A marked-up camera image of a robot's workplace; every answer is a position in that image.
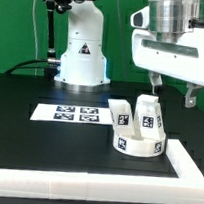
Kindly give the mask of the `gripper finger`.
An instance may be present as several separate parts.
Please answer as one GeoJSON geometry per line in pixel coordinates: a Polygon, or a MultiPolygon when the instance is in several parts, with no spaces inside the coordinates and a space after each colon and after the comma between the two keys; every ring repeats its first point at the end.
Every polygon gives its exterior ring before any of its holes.
{"type": "Polygon", "coordinates": [[[163,82],[162,82],[162,79],[161,79],[161,74],[158,74],[158,73],[155,73],[154,71],[150,71],[149,72],[149,80],[152,84],[152,93],[155,94],[155,89],[158,87],[158,86],[162,86],[163,85],[163,82]]]}
{"type": "Polygon", "coordinates": [[[185,95],[185,106],[193,108],[196,105],[197,96],[202,89],[202,86],[198,84],[187,83],[187,92],[185,95]]]}

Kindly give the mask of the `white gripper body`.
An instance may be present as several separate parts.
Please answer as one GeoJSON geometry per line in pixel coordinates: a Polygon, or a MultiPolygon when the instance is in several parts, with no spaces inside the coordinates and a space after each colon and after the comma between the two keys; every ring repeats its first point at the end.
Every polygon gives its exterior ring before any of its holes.
{"type": "Polygon", "coordinates": [[[204,86],[204,32],[179,36],[177,43],[158,42],[146,29],[132,34],[135,66],[204,86]]]}

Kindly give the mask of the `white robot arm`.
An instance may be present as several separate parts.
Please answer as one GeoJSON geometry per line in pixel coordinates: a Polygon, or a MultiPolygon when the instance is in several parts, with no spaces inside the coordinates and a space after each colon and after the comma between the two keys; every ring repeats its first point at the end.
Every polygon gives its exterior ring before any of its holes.
{"type": "MultiPolygon", "coordinates": [[[[204,87],[203,0],[148,0],[130,22],[135,66],[149,72],[152,86],[164,75],[188,84],[185,105],[195,106],[204,87]]],[[[90,0],[73,0],[68,14],[67,49],[61,56],[56,80],[75,88],[99,86],[109,81],[102,55],[103,14],[90,0]]]]}

